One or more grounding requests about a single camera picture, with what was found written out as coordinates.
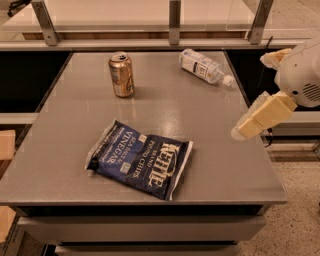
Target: clear water bottle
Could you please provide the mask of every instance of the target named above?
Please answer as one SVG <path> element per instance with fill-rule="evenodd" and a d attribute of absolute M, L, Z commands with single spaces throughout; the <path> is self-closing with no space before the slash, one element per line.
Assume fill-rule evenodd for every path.
<path fill-rule="evenodd" d="M 209 84 L 223 84 L 232 86 L 234 78 L 223 72 L 222 65 L 192 49 L 185 49 L 180 54 L 181 67 Z"/>

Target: bottle cap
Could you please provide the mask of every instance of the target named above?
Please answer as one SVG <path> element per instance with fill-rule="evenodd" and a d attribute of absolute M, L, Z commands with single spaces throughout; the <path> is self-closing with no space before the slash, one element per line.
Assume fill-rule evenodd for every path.
<path fill-rule="evenodd" d="M 232 76 L 226 75 L 226 76 L 223 78 L 222 84 L 223 84 L 223 85 L 226 85 L 226 86 L 232 87 L 233 81 L 234 81 L 234 78 L 233 78 Z"/>

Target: can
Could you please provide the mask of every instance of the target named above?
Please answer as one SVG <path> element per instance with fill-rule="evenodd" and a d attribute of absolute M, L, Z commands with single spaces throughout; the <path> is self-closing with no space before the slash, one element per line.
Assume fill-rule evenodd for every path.
<path fill-rule="evenodd" d="M 109 69 L 115 95 L 124 98 L 134 94 L 131 58 L 126 52 L 116 52 L 109 59 Z"/>

